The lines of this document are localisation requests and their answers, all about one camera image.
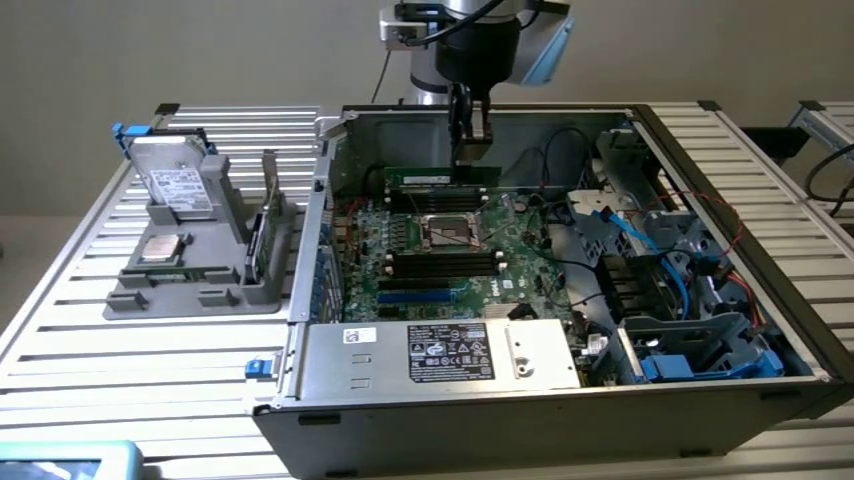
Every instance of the black cable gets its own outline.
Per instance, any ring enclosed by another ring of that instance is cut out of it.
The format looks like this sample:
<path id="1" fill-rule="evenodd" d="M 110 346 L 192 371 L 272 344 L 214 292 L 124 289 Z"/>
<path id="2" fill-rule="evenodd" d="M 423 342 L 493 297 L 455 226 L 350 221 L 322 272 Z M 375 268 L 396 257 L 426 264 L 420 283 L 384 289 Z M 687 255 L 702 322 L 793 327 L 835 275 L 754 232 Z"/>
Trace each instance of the black cable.
<path id="1" fill-rule="evenodd" d="M 510 172 L 513 172 L 513 169 L 517 168 L 517 165 L 519 164 L 519 162 L 525 158 L 525 154 L 529 153 L 529 152 L 535 152 L 539 155 L 539 158 L 542 159 L 543 164 L 546 163 L 546 155 L 543 154 L 543 151 L 537 147 L 529 147 L 525 150 L 522 150 L 522 153 L 517 157 L 517 161 L 513 162 L 513 165 L 510 165 L 510 167 L 507 169 L 505 169 L 505 173 L 502 173 L 502 177 L 505 175 L 507 175 Z"/>
<path id="2" fill-rule="evenodd" d="M 821 200 L 822 202 L 841 202 L 841 203 L 854 201 L 854 198 L 845 198 L 845 195 L 842 195 L 842 196 L 839 196 L 837 198 L 833 198 L 833 197 L 825 197 L 822 195 L 817 195 L 815 192 L 813 191 L 813 180 L 815 179 L 815 176 L 819 174 L 819 172 L 825 169 L 825 167 L 827 165 L 830 165 L 830 163 L 837 158 L 842 157 L 843 155 L 846 155 L 847 153 L 850 153 L 853 151 L 854 151 L 854 143 L 850 144 L 846 147 L 842 147 L 835 152 L 833 152 L 827 158 L 825 158 L 821 162 L 818 162 L 818 165 L 815 165 L 813 167 L 813 170 L 810 170 L 810 173 L 806 174 L 806 181 L 805 181 L 803 189 L 806 190 L 807 196 L 813 200 Z"/>
<path id="3" fill-rule="evenodd" d="M 697 258 L 699 256 L 699 254 L 697 252 L 693 252 L 693 251 L 686 250 L 683 248 L 669 248 L 667 250 L 662 251 L 662 253 L 658 254 L 658 257 L 665 257 L 670 253 L 682 253 L 682 254 L 687 255 L 689 258 Z"/>
<path id="4" fill-rule="evenodd" d="M 534 22 L 537 21 L 537 18 L 539 17 L 539 13 L 543 10 L 543 4 L 545 3 L 546 3 L 546 0 L 538 0 L 537 1 L 537 8 L 534 8 L 534 14 L 531 15 L 531 18 L 529 19 L 527 23 L 525 25 L 522 25 L 522 29 L 521 30 L 525 30 L 531 25 L 534 25 Z"/>
<path id="5" fill-rule="evenodd" d="M 581 178 L 585 178 L 583 172 L 589 168 L 589 166 L 593 164 L 593 140 L 590 139 L 587 134 L 578 127 L 563 127 L 563 128 L 559 128 L 551 134 L 551 137 L 549 137 L 549 140 L 546 141 L 546 148 L 543 149 L 545 159 L 543 159 L 542 181 L 543 181 L 545 185 L 549 185 L 549 183 L 551 182 L 551 172 L 549 170 L 549 153 L 550 153 L 550 150 L 551 150 L 551 143 L 555 141 L 555 139 L 558 138 L 558 136 L 563 132 L 575 133 L 582 138 L 582 140 L 585 141 L 585 146 L 587 147 L 587 161 L 585 162 L 585 165 L 582 167 L 582 176 L 581 176 Z"/>
<path id="6" fill-rule="evenodd" d="M 383 62 L 383 70 L 379 72 L 379 80 L 376 81 L 376 88 L 374 89 L 374 95 L 371 95 L 371 104 L 376 102 L 376 94 L 379 94 L 379 87 L 383 86 L 383 80 L 386 79 L 386 70 L 388 69 L 390 58 L 391 58 L 391 50 L 386 52 L 386 61 Z"/>
<path id="7" fill-rule="evenodd" d="M 370 195 L 371 194 L 371 192 L 368 192 L 368 187 L 370 187 L 368 181 L 371 180 L 371 173 L 374 173 L 376 170 L 380 170 L 383 168 L 386 168 L 386 164 L 384 163 L 374 163 L 364 170 L 364 174 L 362 175 L 362 195 Z"/>
<path id="8" fill-rule="evenodd" d="M 597 297 L 605 297 L 605 293 L 602 293 L 602 292 L 594 293 L 589 297 L 581 299 L 578 302 L 570 304 L 570 307 L 578 307 L 579 305 L 582 305 L 583 303 L 587 303 L 590 300 L 593 300 Z"/>
<path id="9" fill-rule="evenodd" d="M 854 198 L 847 198 L 852 188 L 854 188 L 854 179 L 852 179 L 847 186 L 842 189 L 842 192 L 839 192 L 839 200 L 837 200 L 837 204 L 833 206 L 833 210 L 830 210 L 831 217 L 835 217 L 837 213 L 839 213 L 839 210 L 842 210 L 842 204 L 850 200 L 854 200 Z"/>
<path id="10" fill-rule="evenodd" d="M 490 3 L 487 3 L 483 7 L 481 7 L 481 9 L 475 13 L 473 13 L 466 18 L 459 20 L 454 25 L 451 25 L 445 30 L 439 30 L 438 32 L 431 33 L 430 35 L 427 35 L 426 37 L 422 37 L 422 38 L 404 39 L 403 43 L 406 44 L 407 47 L 423 47 L 425 45 L 430 45 L 431 43 L 438 42 L 445 37 L 447 37 L 449 35 L 455 34 L 463 28 L 466 28 L 469 25 L 471 25 L 478 20 L 481 20 L 483 17 L 486 17 L 486 15 L 493 10 L 495 10 L 495 7 L 498 7 L 503 1 L 505 0 L 491 0 Z"/>
<path id="11" fill-rule="evenodd" d="M 546 290 L 546 300 L 549 300 L 549 302 L 551 302 L 551 304 L 558 308 L 573 308 L 569 303 L 555 302 L 555 299 L 551 298 L 557 290 L 558 290 L 557 288 L 551 288 Z"/>
<path id="12" fill-rule="evenodd" d="M 586 270 L 589 270 L 590 272 L 593 272 L 594 274 L 597 273 L 597 269 L 594 267 L 591 267 L 590 265 L 587 265 L 586 263 L 582 262 L 577 262 L 575 260 L 563 260 L 562 258 L 555 258 L 553 256 L 546 255 L 545 253 L 542 253 L 534 245 L 527 244 L 527 247 L 531 249 L 531 251 L 537 254 L 537 256 L 545 260 L 549 260 L 550 262 L 555 262 L 555 263 L 561 263 L 563 265 L 575 265 L 577 267 L 582 267 Z"/>
<path id="13" fill-rule="evenodd" d="M 562 217 L 562 215 L 558 215 L 558 206 L 565 206 L 566 207 L 566 211 L 570 214 L 570 221 L 567 222 L 566 219 Z M 547 224 L 553 224 L 553 222 L 549 220 L 549 215 L 553 214 L 555 215 L 555 218 L 558 219 L 558 224 L 559 225 L 566 225 L 569 227 L 571 227 L 573 225 L 575 225 L 575 216 L 573 215 L 573 209 L 570 208 L 570 205 L 567 203 L 566 200 L 562 200 L 559 202 L 554 202 L 549 208 L 546 208 L 546 223 Z"/>

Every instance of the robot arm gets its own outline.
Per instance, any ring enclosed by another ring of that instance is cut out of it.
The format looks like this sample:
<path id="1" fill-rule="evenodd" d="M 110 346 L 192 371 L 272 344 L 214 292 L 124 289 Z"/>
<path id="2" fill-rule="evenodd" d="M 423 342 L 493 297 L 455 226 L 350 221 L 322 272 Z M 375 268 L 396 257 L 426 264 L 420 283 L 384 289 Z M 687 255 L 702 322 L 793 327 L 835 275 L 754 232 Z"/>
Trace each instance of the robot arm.
<path id="1" fill-rule="evenodd" d="M 471 165 L 493 144 L 493 87 L 551 79 L 571 26 L 569 5 L 543 0 L 443 0 L 382 10 L 380 39 L 388 50 L 412 50 L 416 89 L 447 95 L 454 167 Z"/>

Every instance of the blue tab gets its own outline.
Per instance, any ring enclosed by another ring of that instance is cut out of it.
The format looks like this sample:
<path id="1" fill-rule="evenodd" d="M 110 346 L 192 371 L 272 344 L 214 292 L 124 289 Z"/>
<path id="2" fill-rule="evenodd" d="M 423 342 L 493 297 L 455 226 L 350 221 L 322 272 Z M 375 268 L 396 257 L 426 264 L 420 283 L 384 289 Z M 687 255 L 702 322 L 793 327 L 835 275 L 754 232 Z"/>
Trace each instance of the blue tab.
<path id="1" fill-rule="evenodd" d="M 123 128 L 124 128 L 124 125 L 122 123 L 112 124 L 112 139 L 116 141 L 116 144 L 119 145 L 119 150 L 122 150 L 122 156 L 124 156 L 124 158 L 130 160 L 131 154 L 128 153 L 128 147 L 124 145 L 124 133 L 122 133 Z"/>
<path id="2" fill-rule="evenodd" d="M 272 378 L 272 360 L 252 360 L 246 364 L 246 378 Z"/>
<path id="3" fill-rule="evenodd" d="M 651 382 L 679 382 L 694 378 L 685 355 L 650 355 L 641 361 L 641 367 Z"/>
<path id="4" fill-rule="evenodd" d="M 124 131 L 127 137 L 144 137 L 151 133 L 151 127 L 148 125 L 131 125 Z"/>

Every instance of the metal slat table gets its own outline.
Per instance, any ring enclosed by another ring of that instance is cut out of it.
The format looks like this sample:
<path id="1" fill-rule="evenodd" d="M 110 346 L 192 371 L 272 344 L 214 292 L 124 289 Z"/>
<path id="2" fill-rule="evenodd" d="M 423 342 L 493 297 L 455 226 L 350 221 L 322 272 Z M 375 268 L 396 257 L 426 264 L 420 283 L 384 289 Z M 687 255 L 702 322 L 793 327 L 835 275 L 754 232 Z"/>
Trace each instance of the metal slat table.
<path id="1" fill-rule="evenodd" d="M 849 349 L 854 349 L 850 238 L 721 112 L 654 110 Z M 183 107 L 170 126 L 204 127 L 232 158 L 231 178 L 260 195 L 260 153 L 279 150 L 282 188 L 304 203 L 318 109 Z M 0 441 L 130 439 L 147 476 L 290 478 L 244 408 L 274 395 L 243 367 L 282 348 L 286 314 L 110 322 L 104 297 L 147 224 L 146 191 L 126 164 L 0 339 Z M 295 238 L 292 250 L 299 239 Z M 791 421 L 723 458 L 437 475 L 471 479 L 739 480 L 854 476 L 854 403 Z"/>

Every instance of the blue latch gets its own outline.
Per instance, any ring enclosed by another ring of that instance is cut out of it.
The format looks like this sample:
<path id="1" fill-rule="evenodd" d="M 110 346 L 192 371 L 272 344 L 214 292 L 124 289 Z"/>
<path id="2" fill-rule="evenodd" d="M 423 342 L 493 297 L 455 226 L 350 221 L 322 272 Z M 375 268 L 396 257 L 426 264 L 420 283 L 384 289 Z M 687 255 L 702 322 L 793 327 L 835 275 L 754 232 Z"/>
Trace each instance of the blue latch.
<path id="1" fill-rule="evenodd" d="M 272 378 L 272 360 L 251 360 L 244 373 L 246 378 Z"/>
<path id="2" fill-rule="evenodd" d="M 144 137 L 151 133 L 151 127 L 148 125 L 131 125 L 124 131 L 126 137 Z"/>
<path id="3" fill-rule="evenodd" d="M 650 382 L 679 382 L 694 379 L 685 355 L 650 355 L 641 361 Z"/>

